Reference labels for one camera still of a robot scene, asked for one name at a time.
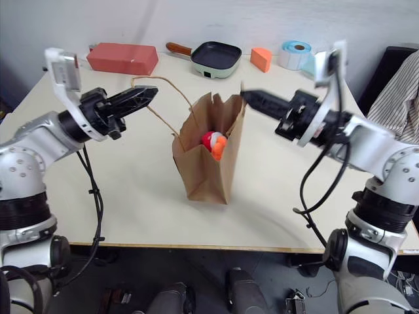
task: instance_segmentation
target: white table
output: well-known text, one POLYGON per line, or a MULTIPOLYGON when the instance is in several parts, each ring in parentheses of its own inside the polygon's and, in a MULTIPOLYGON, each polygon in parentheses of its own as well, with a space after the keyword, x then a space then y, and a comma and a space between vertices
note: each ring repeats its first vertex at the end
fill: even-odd
MULTIPOLYGON (((191 100, 211 91, 226 100, 245 88, 264 88, 291 99, 296 89, 313 94, 311 80, 288 71, 275 62, 262 73, 244 56, 237 71, 226 79, 201 77, 190 61, 160 54, 154 75, 174 82, 191 100)), ((130 87, 129 75, 81 69, 84 92, 97 86, 108 95, 130 87)), ((0 142, 12 137, 24 122, 48 111, 63 111, 45 75, 20 106, 0 125, 0 142)), ((144 79, 137 84, 157 85, 159 93, 151 103, 172 125, 180 128, 188 115, 183 98, 159 80, 144 79)), ((346 110, 361 114, 344 87, 346 110)), ((278 122, 248 108, 238 154, 232 199, 228 205, 189 201, 172 159, 170 130, 149 111, 126 118, 127 131, 117 141, 87 143, 95 178, 105 202, 102 245, 134 247, 193 247, 247 249, 296 253, 320 253, 321 243, 306 228, 305 220, 292 212, 301 208, 299 185, 302 176, 320 153, 313 145, 300 148, 274 134, 278 122)), ((308 204, 318 200, 334 179, 340 164, 326 159, 308 181, 308 204)), ((335 228, 344 227, 347 211, 355 201, 351 195, 362 190, 370 175, 351 169, 327 202, 313 217, 328 238, 335 228)), ((90 181, 74 154, 56 162, 45 175, 50 210, 58 218, 57 234, 74 244, 88 244, 94 236, 96 213, 90 181)), ((400 253, 419 249, 419 237, 412 223, 400 253)))

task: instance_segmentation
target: tape roll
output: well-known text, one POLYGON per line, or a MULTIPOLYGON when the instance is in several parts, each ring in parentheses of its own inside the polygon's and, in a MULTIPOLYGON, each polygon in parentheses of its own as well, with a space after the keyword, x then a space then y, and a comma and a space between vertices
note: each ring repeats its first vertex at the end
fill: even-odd
POLYGON ((299 70, 311 55, 312 47, 302 41, 286 41, 278 54, 278 64, 288 70, 299 70))

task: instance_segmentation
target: brown paper bag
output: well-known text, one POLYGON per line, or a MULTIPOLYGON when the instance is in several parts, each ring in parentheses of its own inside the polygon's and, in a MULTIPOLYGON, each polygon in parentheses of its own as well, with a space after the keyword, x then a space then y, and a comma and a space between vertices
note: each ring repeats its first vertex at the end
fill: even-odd
POLYGON ((212 99, 209 93, 194 104, 193 113, 197 123, 191 113, 179 137, 175 137, 172 143, 173 158, 188 199, 227 204, 242 137, 245 113, 242 98, 233 95, 223 103, 219 94, 212 99), (219 162, 201 144, 201 137, 208 131, 219 131, 227 136, 227 145, 219 162))

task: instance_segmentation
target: frying pan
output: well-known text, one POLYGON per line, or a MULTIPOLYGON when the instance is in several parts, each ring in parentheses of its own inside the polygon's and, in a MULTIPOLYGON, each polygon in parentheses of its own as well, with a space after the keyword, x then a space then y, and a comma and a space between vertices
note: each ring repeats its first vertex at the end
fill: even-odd
POLYGON ((175 43, 167 43, 166 48, 170 52, 190 56, 195 69, 211 79, 228 77, 237 68, 242 56, 240 48, 217 41, 207 41, 194 51, 175 43))

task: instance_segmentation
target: red box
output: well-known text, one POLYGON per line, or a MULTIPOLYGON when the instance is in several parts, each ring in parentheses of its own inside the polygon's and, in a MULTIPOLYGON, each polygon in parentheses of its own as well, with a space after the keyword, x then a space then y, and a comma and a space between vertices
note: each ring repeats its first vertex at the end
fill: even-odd
POLYGON ((87 60, 96 71, 150 75, 158 56, 154 46, 100 43, 87 55, 87 60))

